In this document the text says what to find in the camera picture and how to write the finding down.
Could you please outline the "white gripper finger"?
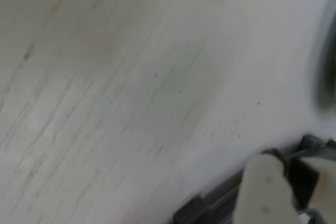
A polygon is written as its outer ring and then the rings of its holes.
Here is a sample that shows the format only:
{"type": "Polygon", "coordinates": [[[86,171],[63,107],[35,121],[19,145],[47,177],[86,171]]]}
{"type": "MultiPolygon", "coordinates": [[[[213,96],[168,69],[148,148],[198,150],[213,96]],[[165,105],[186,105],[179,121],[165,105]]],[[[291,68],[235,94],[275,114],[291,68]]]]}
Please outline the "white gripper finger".
{"type": "Polygon", "coordinates": [[[283,163],[273,155],[253,156],[243,172],[235,206],[236,223],[298,223],[283,163]]]}
{"type": "Polygon", "coordinates": [[[318,173],[318,179],[304,210],[308,223],[335,223],[335,141],[309,140],[301,160],[318,173]]]}

